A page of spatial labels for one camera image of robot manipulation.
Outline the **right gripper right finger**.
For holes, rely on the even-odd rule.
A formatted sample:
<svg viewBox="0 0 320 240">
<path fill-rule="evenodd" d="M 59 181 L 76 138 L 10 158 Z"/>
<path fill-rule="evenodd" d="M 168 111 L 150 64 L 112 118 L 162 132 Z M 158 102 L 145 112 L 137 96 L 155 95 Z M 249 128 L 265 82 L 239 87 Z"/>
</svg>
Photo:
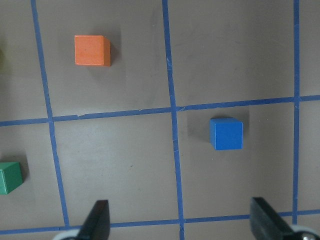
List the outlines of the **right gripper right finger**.
<svg viewBox="0 0 320 240">
<path fill-rule="evenodd" d="M 294 240 L 295 232 L 263 197 L 250 200 L 250 229 L 256 240 Z"/>
</svg>

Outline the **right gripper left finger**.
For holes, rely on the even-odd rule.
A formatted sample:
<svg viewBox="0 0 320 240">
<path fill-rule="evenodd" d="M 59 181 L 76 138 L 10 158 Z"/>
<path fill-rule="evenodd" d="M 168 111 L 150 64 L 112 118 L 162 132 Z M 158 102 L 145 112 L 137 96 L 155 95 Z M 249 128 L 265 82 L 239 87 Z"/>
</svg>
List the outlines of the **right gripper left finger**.
<svg viewBox="0 0 320 240">
<path fill-rule="evenodd" d="M 97 200 L 77 234 L 78 240 L 107 240 L 110 235 L 108 200 Z"/>
</svg>

